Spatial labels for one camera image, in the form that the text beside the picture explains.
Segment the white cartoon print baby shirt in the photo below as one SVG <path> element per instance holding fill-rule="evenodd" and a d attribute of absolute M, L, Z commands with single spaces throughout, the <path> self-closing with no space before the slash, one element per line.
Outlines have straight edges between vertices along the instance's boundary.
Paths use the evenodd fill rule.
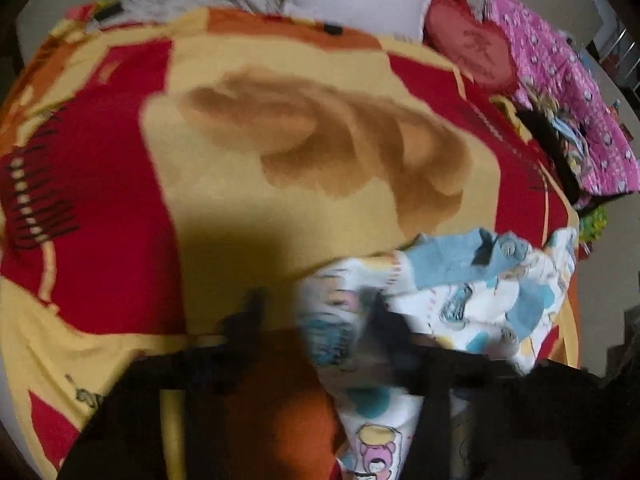
<path fill-rule="evenodd" d="M 336 456 L 344 478 L 397 478 L 422 405 L 366 332 L 375 298 L 442 348 L 526 374 L 560 339 L 576 238 L 563 228 L 536 248 L 511 232 L 420 235 L 404 249 L 343 259 L 300 281 L 296 322 L 346 434 Z"/>

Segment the dark cartoon print garment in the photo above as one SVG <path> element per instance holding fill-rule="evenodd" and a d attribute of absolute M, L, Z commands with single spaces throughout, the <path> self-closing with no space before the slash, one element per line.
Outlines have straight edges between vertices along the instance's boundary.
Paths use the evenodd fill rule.
<path fill-rule="evenodd" d="M 552 162 L 563 192 L 572 205 L 584 194 L 593 162 L 584 130 L 570 113 L 548 93 L 528 92 L 532 108 L 520 110 L 518 118 Z"/>

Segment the yellow red orange rose blanket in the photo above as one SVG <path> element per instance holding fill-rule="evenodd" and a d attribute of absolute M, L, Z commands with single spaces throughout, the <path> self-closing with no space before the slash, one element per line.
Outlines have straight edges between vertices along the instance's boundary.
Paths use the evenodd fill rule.
<path fill-rule="evenodd" d="M 201 8 L 62 23 L 1 109 L 1 419 L 43 479 L 136 359 L 221 344 L 254 292 L 320 386 L 320 476 L 346 440 L 298 284 L 420 235 L 544 246 L 577 216 L 513 106 L 433 50 Z"/>

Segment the red heart shaped cushion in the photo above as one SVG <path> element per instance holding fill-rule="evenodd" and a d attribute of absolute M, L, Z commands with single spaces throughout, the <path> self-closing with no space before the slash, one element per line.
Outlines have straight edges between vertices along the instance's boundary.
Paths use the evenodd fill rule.
<path fill-rule="evenodd" d="M 518 90 L 518 69 L 504 31 L 492 21 L 477 21 L 466 0 L 432 0 L 424 21 L 424 42 L 486 92 Z"/>

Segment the pink patterned quilt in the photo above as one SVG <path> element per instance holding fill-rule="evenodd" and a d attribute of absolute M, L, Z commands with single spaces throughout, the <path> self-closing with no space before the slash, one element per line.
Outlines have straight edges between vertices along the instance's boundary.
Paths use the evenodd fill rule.
<path fill-rule="evenodd" d="M 550 96 L 582 130 L 582 190 L 591 196 L 638 192 L 637 157 L 565 37 L 518 0 L 486 0 L 486 15 L 510 41 L 520 78 L 514 100 L 532 108 L 535 96 Z"/>

